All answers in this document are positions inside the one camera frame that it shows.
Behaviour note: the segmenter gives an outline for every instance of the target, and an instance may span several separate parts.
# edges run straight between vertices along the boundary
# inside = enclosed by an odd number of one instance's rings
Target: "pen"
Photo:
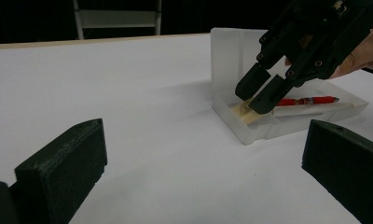
[[[300,99],[289,99],[283,98],[277,106],[283,105],[321,105],[321,104],[332,104],[338,101],[337,97],[333,96],[314,96],[305,97]]]

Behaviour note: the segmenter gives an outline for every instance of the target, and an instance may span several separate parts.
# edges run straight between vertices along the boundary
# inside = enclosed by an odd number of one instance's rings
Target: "open box lid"
[[[286,97],[332,95],[340,101],[331,105],[319,105],[322,109],[319,113],[286,118],[266,115],[252,124],[242,122],[231,111],[234,105],[242,102],[234,91],[244,74],[256,63],[256,55],[261,48],[258,40],[265,32],[233,28],[214,28],[211,31],[213,109],[245,145],[252,144],[257,139],[270,139],[308,129],[312,119],[346,119],[360,114],[366,108],[368,102],[365,100],[329,81],[315,79],[302,87],[293,88]],[[279,60],[269,73],[284,77],[286,69],[283,60]]]

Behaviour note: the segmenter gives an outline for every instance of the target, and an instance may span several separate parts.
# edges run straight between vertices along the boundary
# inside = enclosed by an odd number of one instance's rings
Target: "black robotic claw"
[[[259,39],[257,63],[236,87],[242,100],[259,114],[270,112],[294,87],[327,79],[373,28],[373,0],[294,0]],[[285,56],[285,78],[270,69]]]

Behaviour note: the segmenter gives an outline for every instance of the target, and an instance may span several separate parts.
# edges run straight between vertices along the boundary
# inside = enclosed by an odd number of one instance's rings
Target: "white table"
[[[103,118],[105,172],[71,223],[359,223],[303,171],[307,131],[243,145],[211,108],[210,36],[0,46],[0,181],[71,126]],[[367,100],[338,124],[373,141]]]

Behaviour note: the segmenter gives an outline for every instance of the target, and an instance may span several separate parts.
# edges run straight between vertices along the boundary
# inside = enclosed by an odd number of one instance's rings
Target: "dark background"
[[[162,35],[214,27],[268,29],[290,0],[163,0]],[[81,9],[155,10],[156,0],[78,0]],[[87,29],[86,38],[153,35],[154,28]],[[77,39],[73,0],[0,0],[0,43]]]

